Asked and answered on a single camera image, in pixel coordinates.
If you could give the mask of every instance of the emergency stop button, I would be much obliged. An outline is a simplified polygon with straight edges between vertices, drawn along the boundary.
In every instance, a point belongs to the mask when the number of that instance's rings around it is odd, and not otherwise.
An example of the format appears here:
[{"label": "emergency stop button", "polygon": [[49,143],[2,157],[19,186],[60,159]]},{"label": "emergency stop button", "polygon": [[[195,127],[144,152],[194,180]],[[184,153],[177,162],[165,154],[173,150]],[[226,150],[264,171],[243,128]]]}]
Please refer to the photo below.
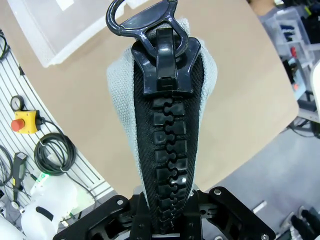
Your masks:
[{"label": "emergency stop button", "polygon": [[11,122],[11,128],[13,131],[18,132],[25,127],[25,121],[23,119],[16,119]]}]

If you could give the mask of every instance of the black pants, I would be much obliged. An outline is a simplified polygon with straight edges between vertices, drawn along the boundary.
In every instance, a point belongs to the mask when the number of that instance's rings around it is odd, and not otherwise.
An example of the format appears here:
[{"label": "black pants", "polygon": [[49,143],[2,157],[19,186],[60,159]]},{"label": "black pants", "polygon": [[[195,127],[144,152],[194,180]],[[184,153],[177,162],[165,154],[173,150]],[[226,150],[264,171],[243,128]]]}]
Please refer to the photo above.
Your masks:
[{"label": "black pants", "polygon": [[315,240],[320,235],[320,221],[307,210],[303,210],[301,215],[309,225],[294,215],[291,218],[292,226],[297,229],[303,240]]}]

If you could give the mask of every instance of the gray fabric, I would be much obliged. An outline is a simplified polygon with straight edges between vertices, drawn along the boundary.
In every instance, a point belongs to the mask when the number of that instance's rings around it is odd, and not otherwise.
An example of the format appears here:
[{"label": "gray fabric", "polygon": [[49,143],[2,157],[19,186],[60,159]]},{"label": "gray fabric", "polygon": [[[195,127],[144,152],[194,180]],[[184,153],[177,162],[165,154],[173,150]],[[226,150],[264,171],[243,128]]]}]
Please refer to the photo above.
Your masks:
[{"label": "gray fabric", "polygon": [[[182,18],[178,20],[181,27],[190,34],[188,20]],[[169,27],[169,25],[161,25],[160,28]],[[205,43],[201,43],[200,54],[203,61],[204,81],[201,93],[200,113],[199,113],[199,128],[201,125],[206,102],[212,93],[217,81],[217,65],[205,47]],[[134,58],[131,54],[131,47],[123,53],[122,57],[113,62],[106,71],[108,88],[112,97],[112,101],[120,121],[124,127],[128,137],[129,145],[135,159],[136,167],[141,178],[143,192],[147,198],[144,180],[141,173],[139,163],[135,105],[134,105]]]}]

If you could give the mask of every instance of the zipper teeth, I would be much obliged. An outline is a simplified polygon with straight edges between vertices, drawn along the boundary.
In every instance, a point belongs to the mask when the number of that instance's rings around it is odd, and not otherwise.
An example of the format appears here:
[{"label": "zipper teeth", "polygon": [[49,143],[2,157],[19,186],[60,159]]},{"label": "zipper teeth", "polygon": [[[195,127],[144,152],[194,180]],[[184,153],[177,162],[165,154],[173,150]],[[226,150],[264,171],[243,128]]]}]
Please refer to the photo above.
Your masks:
[{"label": "zipper teeth", "polygon": [[187,199],[187,131],[181,99],[156,98],[152,107],[153,143],[157,146],[158,223],[163,234],[174,228]]}]

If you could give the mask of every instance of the bolt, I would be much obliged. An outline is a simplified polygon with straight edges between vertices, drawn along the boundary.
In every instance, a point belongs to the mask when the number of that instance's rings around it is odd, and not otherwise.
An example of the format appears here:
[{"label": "bolt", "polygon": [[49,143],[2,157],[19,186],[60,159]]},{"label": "bolt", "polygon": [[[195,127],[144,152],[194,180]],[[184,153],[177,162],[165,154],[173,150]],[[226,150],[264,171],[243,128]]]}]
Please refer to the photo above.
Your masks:
[{"label": "bolt", "polygon": [[221,194],[221,191],[220,191],[219,189],[215,189],[215,190],[213,191],[213,193],[214,193],[215,195],[220,195],[220,194]]},{"label": "bolt", "polygon": [[269,240],[269,236],[267,234],[262,234],[261,240]]}]

